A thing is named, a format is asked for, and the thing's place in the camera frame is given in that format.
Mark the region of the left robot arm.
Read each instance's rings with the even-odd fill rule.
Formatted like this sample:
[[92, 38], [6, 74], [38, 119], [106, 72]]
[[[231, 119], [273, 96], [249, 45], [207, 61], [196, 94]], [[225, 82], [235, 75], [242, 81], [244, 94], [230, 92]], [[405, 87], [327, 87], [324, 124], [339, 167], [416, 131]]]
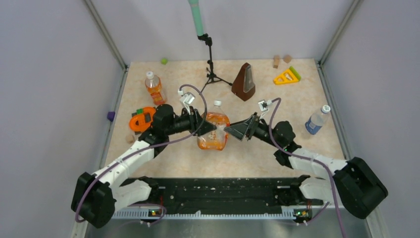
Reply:
[[125, 181], [167, 145], [181, 141], [170, 141], [169, 136], [185, 131], [189, 132], [187, 138], [201, 136], [216, 128], [215, 124], [206, 120], [206, 115], [201, 115], [193, 107], [183, 108], [178, 116], [171, 105], [158, 106], [151, 125], [127, 151], [102, 169], [92, 174], [84, 172], [78, 178], [71, 203], [75, 221], [101, 228], [115, 212], [136, 202], [155, 204], [159, 192], [152, 182], [143, 178], [129, 184]]

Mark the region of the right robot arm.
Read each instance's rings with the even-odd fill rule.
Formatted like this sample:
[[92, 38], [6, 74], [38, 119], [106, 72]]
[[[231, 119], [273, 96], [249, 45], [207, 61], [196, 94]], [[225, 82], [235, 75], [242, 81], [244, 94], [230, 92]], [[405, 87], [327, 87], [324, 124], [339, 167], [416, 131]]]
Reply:
[[309, 199], [329, 201], [365, 219], [389, 195], [365, 160], [333, 159], [304, 149], [295, 143], [296, 135], [288, 121], [280, 121], [272, 128], [253, 114], [224, 131], [238, 140], [256, 137], [277, 148], [274, 156], [280, 165], [313, 174], [291, 189], [290, 197], [296, 204], [304, 204]]

